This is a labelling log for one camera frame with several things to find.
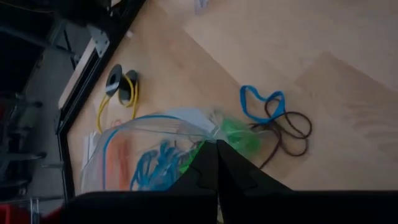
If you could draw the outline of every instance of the black frame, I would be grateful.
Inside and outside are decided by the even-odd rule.
[[[122,41],[125,33],[130,28],[133,20],[138,15],[139,10],[144,5],[145,0],[123,0],[118,8],[120,18],[118,26],[110,27],[112,33],[108,33],[109,46],[104,55],[99,58],[94,50],[91,53],[79,79],[75,83],[73,90],[69,94],[64,106],[60,109],[56,123],[55,131],[58,138],[58,148],[60,151],[60,160],[63,163],[62,181],[65,196],[65,204],[75,196],[75,186],[73,183],[72,166],[70,163],[69,147],[67,134],[79,115],[81,109],[86,103],[96,82],[103,73],[113,53]]]

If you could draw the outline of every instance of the wooden table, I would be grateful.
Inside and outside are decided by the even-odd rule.
[[[135,69],[141,74],[138,116],[178,106],[217,106],[245,119],[239,104],[241,85],[254,85],[264,95],[283,90],[287,109],[305,113],[314,125],[306,156],[278,152],[263,168],[292,189],[398,189],[398,82],[385,68],[398,66],[391,59],[397,55],[375,50],[386,48],[383,38],[397,36],[392,31],[383,36],[373,24],[394,17],[364,21],[349,11],[379,15],[388,7],[231,0],[210,1],[202,15],[195,15],[188,2],[147,1],[131,26],[134,35],[123,38],[109,61],[68,133],[76,189],[84,137],[96,130],[104,84],[117,63],[125,72]],[[345,23],[336,25],[331,18]],[[359,23],[373,32],[365,35]],[[361,43],[356,42],[358,35],[363,35]],[[397,49],[397,42],[390,43]],[[93,49],[90,42],[60,108]],[[260,113],[261,108],[250,102],[252,111]],[[126,122],[131,109],[115,97],[103,117],[108,114]],[[103,128],[112,122],[103,119]],[[300,145],[293,142],[291,147]],[[265,147],[253,163],[260,164],[270,150]]]

